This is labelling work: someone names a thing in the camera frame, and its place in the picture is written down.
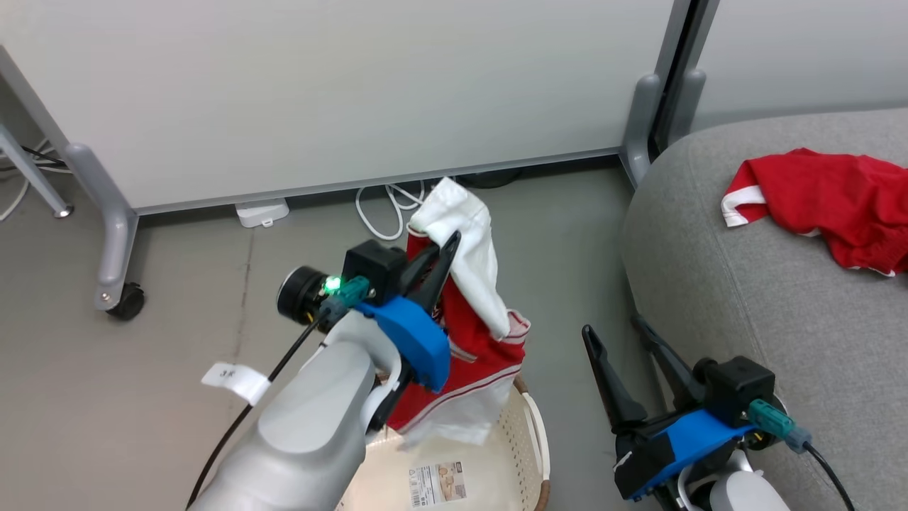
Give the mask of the narrow white partition panel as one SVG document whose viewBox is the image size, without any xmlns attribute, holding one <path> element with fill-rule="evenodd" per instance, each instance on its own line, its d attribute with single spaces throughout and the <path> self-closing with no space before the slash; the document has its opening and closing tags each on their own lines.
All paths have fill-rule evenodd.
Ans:
<svg viewBox="0 0 908 511">
<path fill-rule="evenodd" d="M 720 0 L 691 129 L 908 107 L 908 0 Z"/>
</svg>

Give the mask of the grey partition foot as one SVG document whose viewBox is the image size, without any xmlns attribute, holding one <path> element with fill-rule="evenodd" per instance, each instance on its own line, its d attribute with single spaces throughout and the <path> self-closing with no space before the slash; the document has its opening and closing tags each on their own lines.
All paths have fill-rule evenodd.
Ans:
<svg viewBox="0 0 908 511">
<path fill-rule="evenodd" d="M 667 145 L 678 142 L 691 132 L 706 80 L 706 72 L 702 69 L 691 69 L 683 74 L 674 110 L 669 116 Z"/>
<path fill-rule="evenodd" d="M 636 83 L 619 158 L 633 188 L 638 188 L 651 165 L 649 137 L 662 96 L 657 74 L 640 77 Z"/>
</svg>

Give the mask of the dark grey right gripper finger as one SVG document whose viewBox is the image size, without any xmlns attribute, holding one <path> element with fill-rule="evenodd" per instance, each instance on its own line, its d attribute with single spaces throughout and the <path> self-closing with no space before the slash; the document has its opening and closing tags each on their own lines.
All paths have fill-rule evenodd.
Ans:
<svg viewBox="0 0 908 511">
<path fill-rule="evenodd" d="M 632 326 L 640 336 L 646 352 L 654 358 L 661 369 L 665 382 L 672 393 L 675 410 L 693 410 L 704 400 L 704 386 L 694 377 L 693 369 L 662 339 L 643 316 L 633 316 Z"/>
<path fill-rule="evenodd" d="M 627 392 L 609 362 L 609 352 L 590 324 L 582 327 L 582 340 L 611 429 L 627 430 L 642 426 L 648 418 L 645 408 Z"/>
</svg>

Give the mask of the black caster wheel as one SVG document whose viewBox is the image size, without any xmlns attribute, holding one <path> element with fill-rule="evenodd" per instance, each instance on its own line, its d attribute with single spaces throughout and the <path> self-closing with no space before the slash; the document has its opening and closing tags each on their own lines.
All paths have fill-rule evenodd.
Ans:
<svg viewBox="0 0 908 511">
<path fill-rule="evenodd" d="M 106 313 L 114 320 L 129 322 L 136 318 L 144 307 L 145 291 L 136 282 L 126 282 L 119 303 Z"/>
</svg>

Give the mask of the grey table leg with caster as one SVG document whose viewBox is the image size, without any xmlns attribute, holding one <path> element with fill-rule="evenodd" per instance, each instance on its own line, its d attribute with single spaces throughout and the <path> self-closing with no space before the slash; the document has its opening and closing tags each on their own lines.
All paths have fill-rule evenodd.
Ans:
<svg viewBox="0 0 908 511">
<path fill-rule="evenodd" d="M 103 220 L 104 243 L 94 303 L 98 310 L 106 313 L 119 303 L 123 286 L 129 282 L 127 270 L 139 217 L 89 146 L 68 143 L 64 155 Z"/>
</svg>

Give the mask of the beige plastic laundry basket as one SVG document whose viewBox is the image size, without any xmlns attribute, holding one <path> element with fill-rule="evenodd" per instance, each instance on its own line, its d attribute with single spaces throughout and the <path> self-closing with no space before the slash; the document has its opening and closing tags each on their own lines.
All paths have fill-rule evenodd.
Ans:
<svg viewBox="0 0 908 511">
<path fill-rule="evenodd" d="M 365 462 L 335 511 L 546 511 L 551 491 L 546 427 L 522 378 L 485 444 L 431 439 L 406 450 L 385 429 L 367 446 Z M 411 509 L 408 470 L 432 463 L 463 462 L 467 498 Z"/>
</svg>

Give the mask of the red jersey with white trim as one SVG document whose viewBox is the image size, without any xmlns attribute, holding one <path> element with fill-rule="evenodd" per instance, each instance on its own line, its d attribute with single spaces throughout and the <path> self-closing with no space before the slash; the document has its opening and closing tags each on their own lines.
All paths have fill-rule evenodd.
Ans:
<svg viewBox="0 0 908 511">
<path fill-rule="evenodd" d="M 908 167 L 806 148 L 752 158 L 720 210 L 730 229 L 770 217 L 795 235 L 820 236 L 843 268 L 908 273 Z"/>
</svg>

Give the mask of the white power adapter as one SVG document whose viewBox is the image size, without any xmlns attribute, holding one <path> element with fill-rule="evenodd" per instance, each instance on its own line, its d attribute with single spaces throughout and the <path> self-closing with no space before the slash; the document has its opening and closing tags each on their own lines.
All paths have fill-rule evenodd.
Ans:
<svg viewBox="0 0 908 511">
<path fill-rule="evenodd" d="M 289 205 L 284 198 L 264 199 L 234 204 L 240 225 L 244 229 L 262 226 L 268 229 L 276 221 L 289 214 Z"/>
</svg>

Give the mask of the printed basket label sticker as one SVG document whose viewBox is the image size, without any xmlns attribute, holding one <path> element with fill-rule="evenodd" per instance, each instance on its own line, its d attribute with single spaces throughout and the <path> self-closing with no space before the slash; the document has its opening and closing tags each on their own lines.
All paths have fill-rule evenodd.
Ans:
<svg viewBox="0 0 908 511">
<path fill-rule="evenodd" d="M 463 462 L 432 463 L 408 470 L 411 509 L 437 507 L 467 498 Z"/>
</svg>

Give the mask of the grey metal table leg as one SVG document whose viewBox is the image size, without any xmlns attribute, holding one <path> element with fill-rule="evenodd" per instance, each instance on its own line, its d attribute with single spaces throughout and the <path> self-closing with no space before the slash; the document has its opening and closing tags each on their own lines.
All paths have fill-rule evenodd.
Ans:
<svg viewBox="0 0 908 511">
<path fill-rule="evenodd" d="M 0 150 L 12 162 L 13 166 L 26 178 L 30 187 L 41 195 L 45 203 L 51 208 L 55 218 L 71 216 L 72 206 L 65 204 L 62 197 L 50 185 L 43 172 L 33 162 L 27 152 L 16 141 L 10 130 L 0 123 Z"/>
</svg>

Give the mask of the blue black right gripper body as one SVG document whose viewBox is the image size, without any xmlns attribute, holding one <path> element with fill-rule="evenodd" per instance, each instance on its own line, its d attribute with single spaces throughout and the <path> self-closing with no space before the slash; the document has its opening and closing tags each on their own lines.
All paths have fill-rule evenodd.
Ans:
<svg viewBox="0 0 908 511">
<path fill-rule="evenodd" d="M 614 479 L 624 500 L 638 500 L 731 441 L 755 430 L 747 422 L 730 427 L 706 410 L 678 417 L 651 439 L 629 441 L 616 448 Z"/>
</svg>

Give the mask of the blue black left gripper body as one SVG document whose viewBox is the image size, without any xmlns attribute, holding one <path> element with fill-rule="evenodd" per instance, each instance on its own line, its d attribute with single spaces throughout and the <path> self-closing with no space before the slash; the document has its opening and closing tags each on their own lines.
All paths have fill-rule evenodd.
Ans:
<svg viewBox="0 0 908 511">
<path fill-rule="evenodd" d="M 360 386 L 351 407 L 367 434 L 385 426 L 406 388 L 416 383 L 440 392 L 450 376 L 448 337 L 409 297 L 383 305 L 360 302 L 354 336 L 353 375 Z"/>
</svg>

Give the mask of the grey fabric sofa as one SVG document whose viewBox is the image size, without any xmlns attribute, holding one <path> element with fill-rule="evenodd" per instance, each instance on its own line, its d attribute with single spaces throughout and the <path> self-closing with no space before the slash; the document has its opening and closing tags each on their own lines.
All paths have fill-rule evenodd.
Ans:
<svg viewBox="0 0 908 511">
<path fill-rule="evenodd" d="M 846 270 L 769 218 L 730 229 L 743 161 L 795 148 L 908 166 L 908 108 L 801 114 L 691 133 L 652 162 L 621 242 L 636 307 L 685 361 L 776 374 L 858 511 L 908 511 L 908 275 Z"/>
</svg>

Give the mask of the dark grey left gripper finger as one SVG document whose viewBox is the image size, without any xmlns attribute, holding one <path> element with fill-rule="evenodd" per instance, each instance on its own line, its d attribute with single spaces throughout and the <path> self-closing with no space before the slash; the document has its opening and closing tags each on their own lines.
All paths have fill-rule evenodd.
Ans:
<svg viewBox="0 0 908 511">
<path fill-rule="evenodd" d="M 412 299 L 438 299 L 442 289 L 442 274 L 437 268 L 440 255 L 437 245 L 419 251 L 400 276 L 400 294 Z"/>
<path fill-rule="evenodd" d="M 430 243 L 419 252 L 418 276 L 421 280 L 417 287 L 417 305 L 427 314 L 433 314 L 440 301 L 462 238 L 460 231 L 454 231 L 444 245 Z"/>
</svg>

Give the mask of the red and white garment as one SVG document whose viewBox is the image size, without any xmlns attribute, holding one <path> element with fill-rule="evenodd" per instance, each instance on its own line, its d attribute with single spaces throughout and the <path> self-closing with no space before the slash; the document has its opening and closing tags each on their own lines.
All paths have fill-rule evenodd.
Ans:
<svg viewBox="0 0 908 511">
<path fill-rule="evenodd" d="M 432 312 L 450 345 L 450 376 L 440 392 L 409 386 L 388 420 L 408 446 L 440 437 L 483 444 L 499 420 L 524 362 L 531 323 L 497 292 L 497 253 L 489 207 L 445 177 L 406 225 L 406 255 L 443 246 L 460 233 L 450 277 Z"/>
</svg>

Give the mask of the wide white partition panel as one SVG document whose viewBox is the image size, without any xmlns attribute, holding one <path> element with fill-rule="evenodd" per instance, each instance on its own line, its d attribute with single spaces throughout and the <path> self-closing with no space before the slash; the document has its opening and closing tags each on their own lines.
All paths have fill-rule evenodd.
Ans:
<svg viewBox="0 0 908 511">
<path fill-rule="evenodd" d="M 143 213 L 609 154 L 675 0 L 0 0 Z"/>
</svg>

